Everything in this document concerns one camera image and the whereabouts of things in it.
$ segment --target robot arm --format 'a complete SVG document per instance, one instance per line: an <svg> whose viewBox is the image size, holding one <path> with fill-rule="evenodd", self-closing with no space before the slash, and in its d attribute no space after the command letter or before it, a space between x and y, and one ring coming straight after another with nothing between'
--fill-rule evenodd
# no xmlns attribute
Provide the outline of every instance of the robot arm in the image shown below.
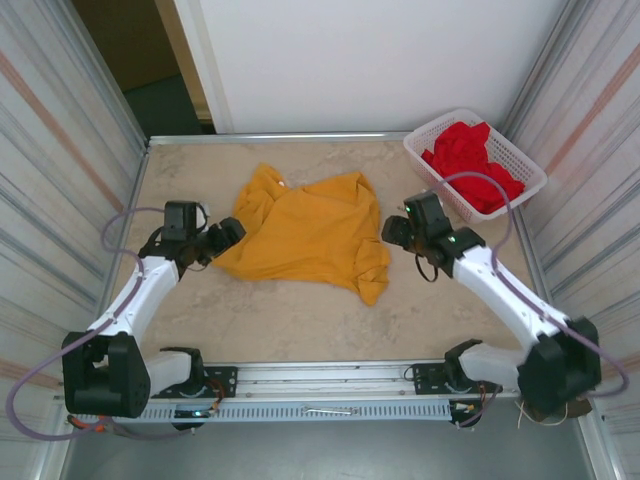
<svg viewBox="0 0 640 480"><path fill-rule="evenodd" d="M202 388L204 367L198 350L167 348L145 362L139 344L160 303L189 265L197 262L206 266L243 236L244 229L234 218L207 227L204 208L195 202L165 205L164 226L139 252L142 271L136 267L112 305L89 330L108 319L113 322L62 359L65 403L70 413L137 417L151 395L171 385L181 385L183 391L192 393ZM131 301L119 312L132 292ZM69 333L63 347L84 333Z"/></svg>
<svg viewBox="0 0 640 480"><path fill-rule="evenodd" d="M527 404L549 414L600 383L598 355L545 319L550 317L597 344L598 332L591 322L570 320L498 262L499 273L540 307L545 314L541 317L497 277L492 251L482 238L467 227L453 230L435 194L419 194L404 203L408 218L388 218L383 240L425 257L436 272L442 270L473 291L522 345L519 351L508 351L470 340L453 348L445 355L451 385L463 390L469 381L489 381L520 390Z"/></svg>

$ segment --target beige work surface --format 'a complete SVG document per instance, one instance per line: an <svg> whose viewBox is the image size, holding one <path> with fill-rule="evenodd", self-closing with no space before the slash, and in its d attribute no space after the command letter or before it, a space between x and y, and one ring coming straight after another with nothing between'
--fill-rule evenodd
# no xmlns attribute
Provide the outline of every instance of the beige work surface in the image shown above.
<svg viewBox="0 0 640 480"><path fill-rule="evenodd" d="M260 162L278 169L290 187L363 172L378 196L381 225L399 213L404 198L425 188L401 142L163 145L151 150L138 206L197 200L209 204L210 218L217 222L231 215L238 192ZM451 209L446 213L454 227L463 224ZM136 215L128 247L137 251L161 224L159 214ZM488 245L495 245L506 226L501 217L474 228ZM374 307L327 284L245 282L214 267L188 271L156 313L143 354L186 346L199 348L206 362L348 361L438 358L469 338L503 348L518 346L465 287L444 274L427 283L416 271L413 255L391 245L389 250L390 284ZM500 258L530 283L515 234ZM123 262L117 288L132 265Z"/></svg>

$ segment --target white plastic basket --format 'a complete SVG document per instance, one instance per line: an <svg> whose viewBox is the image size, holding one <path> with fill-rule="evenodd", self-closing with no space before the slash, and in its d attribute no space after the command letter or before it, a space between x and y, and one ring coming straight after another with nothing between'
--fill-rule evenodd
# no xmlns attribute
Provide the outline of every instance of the white plastic basket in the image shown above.
<svg viewBox="0 0 640 480"><path fill-rule="evenodd" d="M409 151L412 168L429 185L435 185L442 180L442 177L422 160L421 155L426 149L433 152L436 139L456 122L464 122L469 126L474 126L482 123L483 120L469 110L454 110L423 125L404 139L404 147ZM546 185L547 175L544 171L493 128L489 133L486 147L490 162L498 162L509 170L513 178L520 180L525 185L524 192L511 201L512 208L531 198ZM437 193L469 223L491 220L507 212L507 207L504 206L488 215L480 213L449 184L445 184Z"/></svg>

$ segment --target red cloth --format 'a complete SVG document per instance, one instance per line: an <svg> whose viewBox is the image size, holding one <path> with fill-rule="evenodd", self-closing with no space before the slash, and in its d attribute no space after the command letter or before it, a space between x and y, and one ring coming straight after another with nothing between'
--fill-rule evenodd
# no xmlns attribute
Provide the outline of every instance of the red cloth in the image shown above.
<svg viewBox="0 0 640 480"><path fill-rule="evenodd" d="M486 123L475 127L463 122L454 123L440 134L434 153L425 150L422 159L443 178L464 171L489 175L502 185L509 200L513 200L524 191L524 183L514 180L502 165L489 162L484 146L489 138L489 131L490 127ZM480 213L488 214L504 205L500 192L481 178L459 178L450 184Z"/></svg>

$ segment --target dark floor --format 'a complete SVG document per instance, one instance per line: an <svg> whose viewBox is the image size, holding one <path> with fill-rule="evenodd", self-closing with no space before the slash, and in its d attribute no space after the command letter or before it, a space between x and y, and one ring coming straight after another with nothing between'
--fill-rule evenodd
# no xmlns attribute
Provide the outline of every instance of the dark floor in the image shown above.
<svg viewBox="0 0 640 480"><path fill-rule="evenodd" d="M124 92L145 136L202 135L181 75Z"/></svg>
<svg viewBox="0 0 640 480"><path fill-rule="evenodd" d="M72 444L61 478L594 478L575 420L545 428L524 419L517 430L517 419L504 400L474 432L446 422L363 421L205 425L194 437L162 442L92 435Z"/></svg>

